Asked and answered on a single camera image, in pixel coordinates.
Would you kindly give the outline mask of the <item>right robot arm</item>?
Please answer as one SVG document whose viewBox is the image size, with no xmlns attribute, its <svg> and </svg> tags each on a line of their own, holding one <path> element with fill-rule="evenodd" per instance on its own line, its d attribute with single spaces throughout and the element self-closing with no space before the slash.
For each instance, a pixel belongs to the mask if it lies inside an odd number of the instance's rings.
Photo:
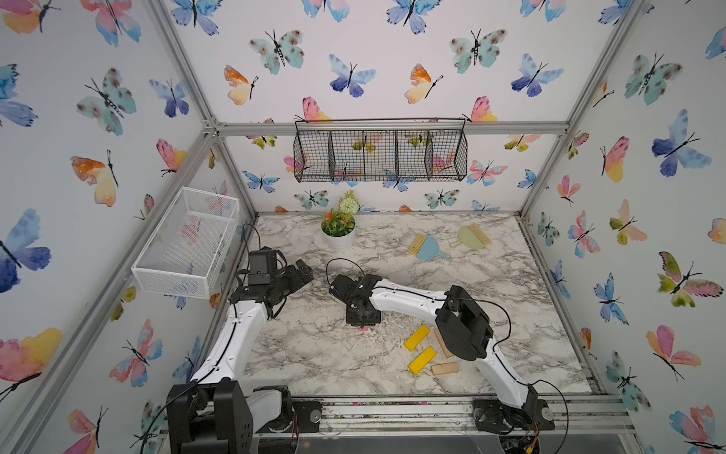
<svg viewBox="0 0 726 454">
<path fill-rule="evenodd" d="M 374 274 L 357 280 L 340 274 L 328 289 L 346 306 L 346 323 L 353 327 L 377 325 L 384 312 L 435 325 L 445 348 L 458 359 L 474 364 L 495 391 L 494 398 L 475 399 L 472 403 L 478 431 L 507 435 L 516 429 L 555 429 L 548 403 L 513 370 L 497 344 L 490 317 L 462 287 L 425 291 Z"/>
</svg>

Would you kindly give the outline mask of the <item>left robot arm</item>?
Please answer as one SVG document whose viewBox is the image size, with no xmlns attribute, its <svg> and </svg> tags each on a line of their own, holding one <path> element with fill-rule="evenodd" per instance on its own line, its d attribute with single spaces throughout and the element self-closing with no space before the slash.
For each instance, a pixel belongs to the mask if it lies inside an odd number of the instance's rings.
<svg viewBox="0 0 726 454">
<path fill-rule="evenodd" d="M 299 418 L 289 388 L 267 386 L 245 395 L 240 384 L 251 350 L 274 308 L 313 280 L 299 260 L 261 284 L 240 284 L 230 296 L 223 327 L 208 357 L 187 385 L 166 399 L 172 453 L 248 453 L 261 429 L 295 433 Z"/>
</svg>

